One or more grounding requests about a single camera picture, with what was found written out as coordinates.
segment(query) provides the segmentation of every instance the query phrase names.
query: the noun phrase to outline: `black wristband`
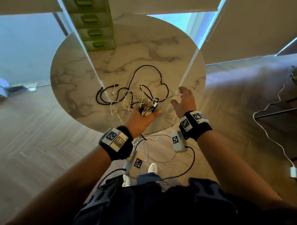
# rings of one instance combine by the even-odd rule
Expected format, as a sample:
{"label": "black wristband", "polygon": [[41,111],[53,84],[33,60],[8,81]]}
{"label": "black wristband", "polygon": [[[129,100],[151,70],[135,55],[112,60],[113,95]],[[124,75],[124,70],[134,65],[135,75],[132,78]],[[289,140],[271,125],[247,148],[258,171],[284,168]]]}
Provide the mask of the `black wristband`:
{"label": "black wristband", "polygon": [[133,149],[133,137],[125,126],[109,129],[101,137],[99,145],[109,154],[111,160],[126,159]]}
{"label": "black wristband", "polygon": [[181,118],[181,124],[179,128],[185,138],[185,140],[192,138],[195,141],[205,133],[206,131],[212,130],[209,121],[199,111],[188,111]]}

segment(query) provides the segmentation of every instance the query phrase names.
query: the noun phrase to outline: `marble table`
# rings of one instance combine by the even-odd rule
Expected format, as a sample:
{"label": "marble table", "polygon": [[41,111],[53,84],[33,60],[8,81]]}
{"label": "marble table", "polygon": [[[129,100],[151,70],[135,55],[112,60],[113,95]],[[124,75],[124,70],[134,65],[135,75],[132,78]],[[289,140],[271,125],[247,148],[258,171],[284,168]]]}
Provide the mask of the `marble table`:
{"label": "marble table", "polygon": [[[59,104],[70,116],[99,132],[121,125],[129,116],[129,111],[125,109],[127,106],[122,103],[100,105],[95,100],[96,93],[101,87],[119,84],[102,95],[107,102],[115,100],[118,89],[127,87],[135,70],[145,64],[153,65],[161,72],[162,82],[170,90],[170,98],[159,104],[163,114],[144,134],[166,129],[178,122],[169,100],[180,101],[177,92],[180,85],[193,91],[197,108],[200,107],[206,68],[202,53],[190,37],[165,21],[145,15],[123,15],[114,19],[113,23],[116,49],[89,52],[93,65],[74,33],[62,42],[53,58],[50,71],[52,89]],[[160,75],[154,68],[141,68],[135,74],[132,85],[137,83],[148,86],[154,97],[166,97],[167,90],[160,85]],[[133,94],[134,99],[143,95],[140,90]]]}

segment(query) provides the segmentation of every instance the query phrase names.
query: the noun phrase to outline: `qr code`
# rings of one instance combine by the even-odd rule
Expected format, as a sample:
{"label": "qr code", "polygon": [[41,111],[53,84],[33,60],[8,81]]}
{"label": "qr code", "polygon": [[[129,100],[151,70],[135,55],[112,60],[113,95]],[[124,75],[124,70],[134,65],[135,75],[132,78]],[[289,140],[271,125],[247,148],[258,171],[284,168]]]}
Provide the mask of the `qr code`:
{"label": "qr code", "polygon": [[114,140],[114,143],[116,146],[121,148],[123,146],[123,144],[125,143],[125,140],[122,139],[120,136],[117,136],[117,138]]}
{"label": "qr code", "polygon": [[194,116],[195,120],[199,120],[199,119],[202,118],[203,115],[200,115],[199,113],[196,113],[193,116]]}
{"label": "qr code", "polygon": [[136,161],[134,163],[134,166],[140,169],[141,164],[142,164],[142,160],[139,159],[139,158],[136,158]]}
{"label": "qr code", "polygon": [[190,123],[189,123],[189,121],[188,121],[187,119],[185,119],[184,121],[182,121],[181,124],[182,124],[182,126],[183,126],[184,128],[186,128],[187,126],[190,125]]}
{"label": "qr code", "polygon": [[172,141],[173,141],[174,144],[175,144],[175,143],[178,143],[178,138],[177,138],[177,136],[173,137],[173,138],[172,138]]}
{"label": "qr code", "polygon": [[106,138],[112,141],[117,135],[117,133],[111,131]]}

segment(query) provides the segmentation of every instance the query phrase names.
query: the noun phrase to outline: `blue fabric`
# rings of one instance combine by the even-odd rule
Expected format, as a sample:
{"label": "blue fabric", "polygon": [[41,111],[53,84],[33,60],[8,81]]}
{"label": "blue fabric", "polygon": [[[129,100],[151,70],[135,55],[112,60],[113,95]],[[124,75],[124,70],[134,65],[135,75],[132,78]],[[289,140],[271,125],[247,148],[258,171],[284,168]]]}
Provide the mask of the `blue fabric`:
{"label": "blue fabric", "polygon": [[142,174],[136,178],[137,185],[146,184],[152,181],[160,181],[160,180],[162,180],[162,178],[159,175],[155,174],[154,172]]}

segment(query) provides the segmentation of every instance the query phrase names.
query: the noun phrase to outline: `person's right hand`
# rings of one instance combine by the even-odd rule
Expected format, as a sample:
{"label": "person's right hand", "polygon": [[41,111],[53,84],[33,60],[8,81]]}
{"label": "person's right hand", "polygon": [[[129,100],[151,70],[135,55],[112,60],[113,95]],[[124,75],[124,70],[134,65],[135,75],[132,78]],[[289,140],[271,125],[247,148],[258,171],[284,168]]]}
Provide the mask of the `person's right hand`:
{"label": "person's right hand", "polygon": [[191,90],[185,87],[178,87],[179,92],[182,94],[181,103],[176,100],[170,100],[178,118],[182,118],[188,111],[196,111],[195,99]]}

